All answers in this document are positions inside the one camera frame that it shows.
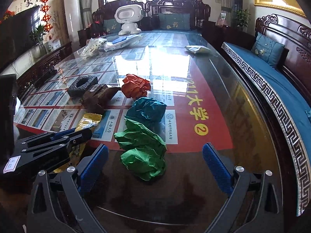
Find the gold snack wrapper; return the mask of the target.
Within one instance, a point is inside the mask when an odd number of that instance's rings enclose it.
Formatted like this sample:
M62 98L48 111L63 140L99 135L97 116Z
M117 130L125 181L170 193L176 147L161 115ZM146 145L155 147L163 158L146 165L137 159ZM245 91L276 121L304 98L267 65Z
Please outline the gold snack wrapper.
M54 173L61 173L67 167L76 167L80 161L81 155L85 149L86 143L92 138L96 126L100 123L102 115L93 113L84 113L78 122L74 133L69 134L69 162L55 169Z

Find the brown bag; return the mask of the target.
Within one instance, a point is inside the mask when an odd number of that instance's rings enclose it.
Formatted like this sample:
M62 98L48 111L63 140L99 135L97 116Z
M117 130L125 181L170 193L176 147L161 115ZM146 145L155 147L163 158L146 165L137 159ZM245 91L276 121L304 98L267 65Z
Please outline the brown bag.
M84 93L82 105L89 113L103 114L109 101L120 90L118 86L96 84Z

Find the green paper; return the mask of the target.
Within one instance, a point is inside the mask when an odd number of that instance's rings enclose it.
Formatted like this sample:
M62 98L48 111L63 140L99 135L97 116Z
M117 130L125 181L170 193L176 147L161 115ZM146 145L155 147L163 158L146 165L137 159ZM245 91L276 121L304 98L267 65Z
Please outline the green paper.
M121 163L145 182L162 176L166 171L166 143L144 124L126 117L124 120L127 128L114 134L120 149L124 150Z

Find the teal paper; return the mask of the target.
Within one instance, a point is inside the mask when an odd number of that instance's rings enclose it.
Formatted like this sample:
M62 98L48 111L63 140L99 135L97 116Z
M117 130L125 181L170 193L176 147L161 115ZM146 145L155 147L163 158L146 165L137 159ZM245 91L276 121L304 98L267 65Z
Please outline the teal paper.
M140 122L145 126L159 123L166 111L166 104L149 97L135 100L125 115L127 119Z

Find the red paper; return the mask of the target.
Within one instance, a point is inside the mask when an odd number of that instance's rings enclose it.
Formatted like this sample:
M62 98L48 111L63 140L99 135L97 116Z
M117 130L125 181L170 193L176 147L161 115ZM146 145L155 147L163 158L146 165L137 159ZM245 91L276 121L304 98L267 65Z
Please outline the red paper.
M151 91L150 81L134 74L127 74L123 79L121 91L126 98L134 100L140 97L147 97L148 91Z

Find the dark wooden tv cabinet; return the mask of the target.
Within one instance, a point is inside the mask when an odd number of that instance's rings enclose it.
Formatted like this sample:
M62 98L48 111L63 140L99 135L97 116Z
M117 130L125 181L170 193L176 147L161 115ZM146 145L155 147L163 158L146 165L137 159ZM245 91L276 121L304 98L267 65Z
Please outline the dark wooden tv cabinet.
M55 65L72 53L72 44L68 42L49 54L44 55L39 61L28 68L26 72L17 79L17 96L19 99L21 99L27 90L47 71L51 70Z

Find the black remote on table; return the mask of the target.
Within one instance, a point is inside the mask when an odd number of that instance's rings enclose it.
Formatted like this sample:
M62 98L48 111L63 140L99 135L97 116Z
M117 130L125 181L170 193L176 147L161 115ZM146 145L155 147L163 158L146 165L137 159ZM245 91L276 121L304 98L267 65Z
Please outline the black remote on table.
M48 79L53 77L57 73L56 69L48 70L45 74L43 74L34 84L34 88L39 89Z

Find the green plant in vase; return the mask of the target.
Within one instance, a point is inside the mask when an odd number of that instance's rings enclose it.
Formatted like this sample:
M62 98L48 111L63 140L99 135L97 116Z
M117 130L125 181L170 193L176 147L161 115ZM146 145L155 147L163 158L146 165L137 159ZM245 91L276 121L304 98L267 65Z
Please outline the green plant in vase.
M39 24L34 30L30 33L30 38L35 42L39 48L39 56L42 57L46 54L46 49L43 44L44 36L47 34L47 30L44 25Z

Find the white blue plastic package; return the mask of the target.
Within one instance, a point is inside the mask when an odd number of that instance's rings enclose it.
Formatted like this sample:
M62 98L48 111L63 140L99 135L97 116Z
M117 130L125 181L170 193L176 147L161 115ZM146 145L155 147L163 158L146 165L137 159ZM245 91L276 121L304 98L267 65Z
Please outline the white blue plastic package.
M104 44L103 50L105 52L109 52L109 51L113 51L113 50L119 50L119 49L127 47L131 44L135 44L135 43L139 42L141 39L142 39L142 36L137 35L137 34L129 35L129 36L122 36L122 37L115 39L112 42L106 42Z

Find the blue cushioned wooden sofa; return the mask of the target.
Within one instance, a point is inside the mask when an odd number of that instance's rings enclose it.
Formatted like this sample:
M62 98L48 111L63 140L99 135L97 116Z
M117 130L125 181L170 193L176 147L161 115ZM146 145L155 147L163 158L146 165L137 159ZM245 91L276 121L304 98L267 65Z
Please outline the blue cushioned wooden sofa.
M296 214L310 203L310 28L270 14L256 20L255 35L221 28L221 48L261 92L282 130L295 169ZM251 52L261 33L285 46L274 68Z

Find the small white packet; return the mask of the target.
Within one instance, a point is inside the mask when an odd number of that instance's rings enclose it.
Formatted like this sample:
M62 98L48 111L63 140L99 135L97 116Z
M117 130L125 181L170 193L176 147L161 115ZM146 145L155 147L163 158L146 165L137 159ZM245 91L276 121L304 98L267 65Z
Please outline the small white packet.
M188 45L185 46L186 51L192 54L209 54L211 53L211 49L201 46L201 45Z

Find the blue pillow far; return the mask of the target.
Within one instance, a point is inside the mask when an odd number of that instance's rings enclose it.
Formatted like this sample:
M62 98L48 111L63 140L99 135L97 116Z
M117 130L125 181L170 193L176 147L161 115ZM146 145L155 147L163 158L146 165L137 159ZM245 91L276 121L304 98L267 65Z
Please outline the blue pillow far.
M251 52L275 68L280 61L284 48L285 46L283 44L258 33Z

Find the white toy robot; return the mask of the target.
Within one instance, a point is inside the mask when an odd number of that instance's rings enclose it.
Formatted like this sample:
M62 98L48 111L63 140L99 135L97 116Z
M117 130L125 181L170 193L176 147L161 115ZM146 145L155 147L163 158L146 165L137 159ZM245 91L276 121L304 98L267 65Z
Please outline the white toy robot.
M137 22L143 19L143 9L141 5L131 4L121 6L116 10L114 18L121 24L119 36L141 33L141 29L137 24Z

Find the white floor air conditioner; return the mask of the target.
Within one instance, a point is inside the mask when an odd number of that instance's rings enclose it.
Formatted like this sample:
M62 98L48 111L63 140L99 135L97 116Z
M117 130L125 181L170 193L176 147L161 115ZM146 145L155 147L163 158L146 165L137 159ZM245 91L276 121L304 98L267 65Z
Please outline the white floor air conditioner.
M82 29L79 0L64 0L67 31L73 52L80 49L78 31Z

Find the left window curtain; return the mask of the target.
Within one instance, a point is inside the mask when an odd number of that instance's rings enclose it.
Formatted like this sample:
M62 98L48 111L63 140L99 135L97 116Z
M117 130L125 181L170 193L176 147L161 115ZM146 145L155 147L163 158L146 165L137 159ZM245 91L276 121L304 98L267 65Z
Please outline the left window curtain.
M84 28L88 28L92 23L92 0L79 0L81 7L82 23Z

